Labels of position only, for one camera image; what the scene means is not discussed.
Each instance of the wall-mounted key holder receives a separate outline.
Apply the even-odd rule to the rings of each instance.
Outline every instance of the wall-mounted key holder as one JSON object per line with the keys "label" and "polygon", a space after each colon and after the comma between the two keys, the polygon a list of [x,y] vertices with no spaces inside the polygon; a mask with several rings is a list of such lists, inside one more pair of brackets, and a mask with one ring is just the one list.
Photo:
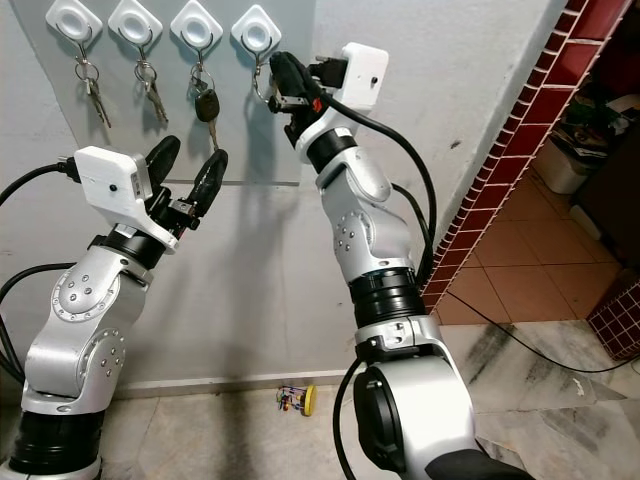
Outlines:
{"label": "wall-mounted key holder", "polygon": [[260,5],[253,5],[231,27],[231,36],[249,53],[264,57],[280,42],[282,34]]}
{"label": "wall-mounted key holder", "polygon": [[189,0],[171,22],[171,31],[188,46],[202,50],[213,46],[224,30],[197,0]]}
{"label": "wall-mounted key holder", "polygon": [[145,47],[160,38],[162,23],[137,0],[121,0],[107,21],[125,40]]}
{"label": "wall-mounted key holder", "polygon": [[44,18],[52,28],[85,46],[102,31],[102,21],[78,0],[56,0]]}

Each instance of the red brick border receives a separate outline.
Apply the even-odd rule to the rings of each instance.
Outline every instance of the red brick border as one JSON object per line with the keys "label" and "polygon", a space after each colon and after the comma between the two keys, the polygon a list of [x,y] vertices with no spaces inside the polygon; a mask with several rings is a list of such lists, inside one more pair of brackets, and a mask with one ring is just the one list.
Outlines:
{"label": "red brick border", "polygon": [[568,1],[435,251],[434,274],[423,291],[428,309],[435,307],[502,208],[630,4],[631,0]]}

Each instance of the marble floor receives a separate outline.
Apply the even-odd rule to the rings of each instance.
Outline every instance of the marble floor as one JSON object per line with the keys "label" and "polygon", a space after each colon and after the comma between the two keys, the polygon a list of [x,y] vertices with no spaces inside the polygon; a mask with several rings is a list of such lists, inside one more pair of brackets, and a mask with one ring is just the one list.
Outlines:
{"label": "marble floor", "polygon": [[[613,365],[584,321],[509,328],[567,364]],[[538,480],[640,479],[640,375],[631,366],[580,375],[539,359],[491,326],[444,326],[443,334],[469,386],[478,438],[491,456]],[[310,418],[278,411],[272,390],[114,402],[101,445],[103,479],[338,480],[331,436],[335,390],[320,388]],[[397,478],[362,454],[352,405],[348,393],[342,429],[356,476]],[[17,413],[5,409],[0,416],[5,454]]]}

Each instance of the brown floor tile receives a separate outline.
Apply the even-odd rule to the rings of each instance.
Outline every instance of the brown floor tile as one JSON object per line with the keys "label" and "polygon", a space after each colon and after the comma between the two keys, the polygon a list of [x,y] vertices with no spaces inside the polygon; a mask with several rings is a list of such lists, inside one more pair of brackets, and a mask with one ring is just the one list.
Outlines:
{"label": "brown floor tile", "polygon": [[617,263],[544,267],[577,318],[586,318],[620,270]]}
{"label": "brown floor tile", "polygon": [[485,267],[540,264],[531,248],[518,233],[516,222],[499,222],[491,225],[474,252]]}
{"label": "brown floor tile", "polygon": [[524,177],[502,209],[509,220],[557,220],[558,214],[536,188]]}
{"label": "brown floor tile", "polygon": [[462,264],[463,267],[473,268],[473,267],[481,267],[480,261],[475,253],[471,252],[471,255],[467,257],[467,261]]}
{"label": "brown floor tile", "polygon": [[543,265],[593,263],[565,220],[515,222],[518,231]]}
{"label": "brown floor tile", "polygon": [[[449,287],[449,291],[477,308],[493,321],[509,323],[509,316],[500,303],[484,269],[463,268]],[[486,320],[480,315],[447,293],[438,302],[438,315],[443,325],[486,323]]]}
{"label": "brown floor tile", "polygon": [[584,229],[573,220],[565,220],[567,225],[571,227],[571,230],[575,233],[576,238],[580,244],[587,249],[591,256],[599,263],[611,263],[615,262],[615,257],[607,250],[602,243],[598,240],[594,240],[589,236]]}
{"label": "brown floor tile", "polygon": [[485,271],[512,322],[576,318],[544,267],[488,267]]}
{"label": "brown floor tile", "polygon": [[544,180],[542,180],[534,170],[532,170],[530,178],[538,191],[547,200],[547,202],[549,202],[551,208],[553,208],[558,214],[558,217],[565,220],[570,219],[571,215],[569,215],[569,210],[571,209],[571,205],[569,204],[569,198],[571,198],[571,195],[560,195],[559,193],[549,190],[549,187],[545,185]]}

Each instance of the small toy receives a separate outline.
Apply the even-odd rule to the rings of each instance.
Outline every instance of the small toy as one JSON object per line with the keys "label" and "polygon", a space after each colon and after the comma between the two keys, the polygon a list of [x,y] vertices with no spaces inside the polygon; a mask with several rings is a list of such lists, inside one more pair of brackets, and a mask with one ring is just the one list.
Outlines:
{"label": "small toy", "polygon": [[276,393],[276,401],[278,402],[278,410],[289,410],[293,407],[299,410],[305,417],[310,417],[316,406],[316,396],[318,389],[314,385],[307,388],[290,387],[284,385],[278,389]]}

